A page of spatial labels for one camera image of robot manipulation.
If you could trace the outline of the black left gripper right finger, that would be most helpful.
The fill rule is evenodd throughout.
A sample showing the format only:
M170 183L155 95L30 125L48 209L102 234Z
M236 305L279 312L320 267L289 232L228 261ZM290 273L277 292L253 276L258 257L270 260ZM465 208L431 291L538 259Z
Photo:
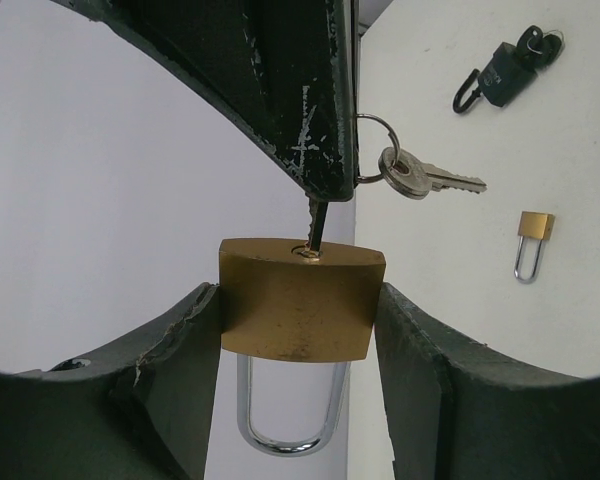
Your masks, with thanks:
M375 342L398 479L600 479L600 376L501 354L381 289Z

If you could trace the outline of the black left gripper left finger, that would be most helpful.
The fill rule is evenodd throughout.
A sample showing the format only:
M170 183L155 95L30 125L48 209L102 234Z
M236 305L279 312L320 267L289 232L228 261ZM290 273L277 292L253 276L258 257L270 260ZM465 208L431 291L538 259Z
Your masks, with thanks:
M51 370L0 372L0 479L200 479L220 357L219 289Z

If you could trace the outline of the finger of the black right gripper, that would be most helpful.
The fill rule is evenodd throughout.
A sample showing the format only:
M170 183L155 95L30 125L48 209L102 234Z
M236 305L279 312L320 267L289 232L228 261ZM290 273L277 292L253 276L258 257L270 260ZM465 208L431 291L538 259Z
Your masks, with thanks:
M345 1L65 1L212 105L310 197L348 198Z
M358 1L337 2L337 126L343 167L340 200L354 195L358 173Z

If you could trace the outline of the silver key pair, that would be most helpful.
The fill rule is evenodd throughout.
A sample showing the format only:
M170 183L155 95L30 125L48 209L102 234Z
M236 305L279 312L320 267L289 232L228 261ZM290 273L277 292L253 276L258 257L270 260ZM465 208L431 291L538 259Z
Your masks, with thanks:
M371 120L382 125L387 130L392 143L391 147L382 151L378 159L379 173L373 176L359 176L359 183L372 184L384 180L395 191L413 200L422 200L431 191L457 189L480 194L487 190L487 184L480 178L453 174L434 164L423 163L413 154L402 149L396 132L384 119L366 113L358 113L356 118ZM294 247L292 249L294 254L311 260L321 256L327 210L327 202L309 199L311 223L308 240Z

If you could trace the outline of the black Kaijing padlock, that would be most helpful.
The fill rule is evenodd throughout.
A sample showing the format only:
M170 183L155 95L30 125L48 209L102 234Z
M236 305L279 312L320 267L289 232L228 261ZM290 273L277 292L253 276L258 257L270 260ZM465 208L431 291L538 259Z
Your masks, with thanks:
M513 100L537 74L514 45L502 42L484 69L473 69L456 92L452 109L464 114L483 96L490 104L504 107Z

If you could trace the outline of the long-shackle brass padlock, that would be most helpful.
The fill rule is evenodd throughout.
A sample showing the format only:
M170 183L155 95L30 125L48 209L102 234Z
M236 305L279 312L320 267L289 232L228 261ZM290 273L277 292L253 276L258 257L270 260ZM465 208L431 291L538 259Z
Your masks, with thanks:
M219 247L222 346L237 355L237 424L254 449L298 458L335 433L349 367L366 358L386 260L376 250L329 243L318 252L298 239L231 238ZM320 430L275 440L252 421L254 359L334 367Z

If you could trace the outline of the black-headed key bunch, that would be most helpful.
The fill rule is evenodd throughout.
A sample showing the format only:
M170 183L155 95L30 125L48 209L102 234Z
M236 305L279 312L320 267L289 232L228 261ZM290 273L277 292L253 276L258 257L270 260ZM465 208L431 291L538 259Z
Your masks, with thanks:
M544 32L540 27L531 25L518 39L515 53L526 67L544 69L560 55L563 44L564 34L561 31Z

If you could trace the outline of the small brass padlock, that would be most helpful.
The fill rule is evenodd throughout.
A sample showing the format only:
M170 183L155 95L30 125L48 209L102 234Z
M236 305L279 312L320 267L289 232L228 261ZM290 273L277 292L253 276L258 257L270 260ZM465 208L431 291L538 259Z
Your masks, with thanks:
M519 219L517 236L518 247L514 262L514 277L518 283L529 285L539 276L545 243L551 238L556 216L547 212L522 211ZM527 273L523 272L523 261L527 245L532 242L535 246L532 264Z

